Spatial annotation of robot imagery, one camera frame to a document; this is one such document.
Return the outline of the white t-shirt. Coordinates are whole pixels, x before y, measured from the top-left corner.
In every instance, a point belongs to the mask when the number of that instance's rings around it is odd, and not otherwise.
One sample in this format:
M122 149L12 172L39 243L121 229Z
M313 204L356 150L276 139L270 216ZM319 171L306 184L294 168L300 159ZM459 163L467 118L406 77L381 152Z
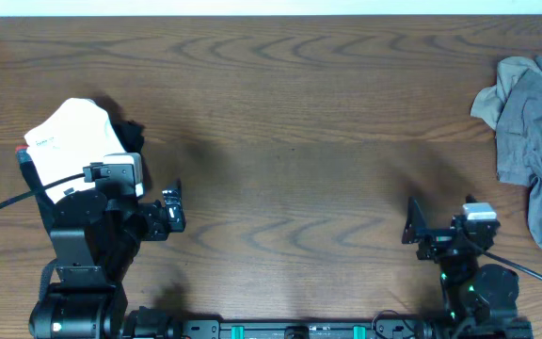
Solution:
M125 149L108 113L90 99L66 100L53 115L24 135L40 182L49 185Z

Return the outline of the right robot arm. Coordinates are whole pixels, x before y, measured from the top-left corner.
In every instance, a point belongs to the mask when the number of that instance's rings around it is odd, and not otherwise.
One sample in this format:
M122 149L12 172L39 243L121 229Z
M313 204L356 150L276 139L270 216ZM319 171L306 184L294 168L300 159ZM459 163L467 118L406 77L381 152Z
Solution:
M417 258L440 269L445 314L417 322L415 338L511 338L518 331L518 274L504 266L481 266L478 258L494 245L501 226L487 202L468 196L450 226L433 229L415 198L407 201L404 244L416 244Z

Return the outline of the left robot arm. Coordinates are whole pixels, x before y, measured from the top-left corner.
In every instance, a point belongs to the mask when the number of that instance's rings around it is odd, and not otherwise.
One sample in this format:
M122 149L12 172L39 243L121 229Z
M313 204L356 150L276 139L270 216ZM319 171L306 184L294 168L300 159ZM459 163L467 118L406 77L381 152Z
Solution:
M56 258L41 272L29 318L35 338L179 338L183 325L163 311L127 310L122 281L144 241L165 241L186 226L182 184L163 199L139 202L133 188L110 179L54 206L49 232Z

